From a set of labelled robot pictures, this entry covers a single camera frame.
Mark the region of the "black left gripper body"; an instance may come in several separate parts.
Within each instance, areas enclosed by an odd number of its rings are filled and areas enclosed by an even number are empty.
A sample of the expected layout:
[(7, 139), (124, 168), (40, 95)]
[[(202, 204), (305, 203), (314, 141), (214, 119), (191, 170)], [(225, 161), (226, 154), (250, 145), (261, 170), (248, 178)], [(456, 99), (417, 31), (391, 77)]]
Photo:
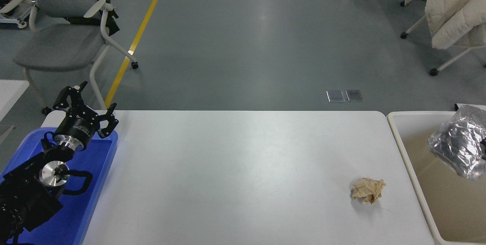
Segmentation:
[(82, 145), (88, 145), (96, 131), (100, 128), (99, 122), (82, 119), (80, 117), (65, 117), (57, 128), (57, 144), (75, 138)]

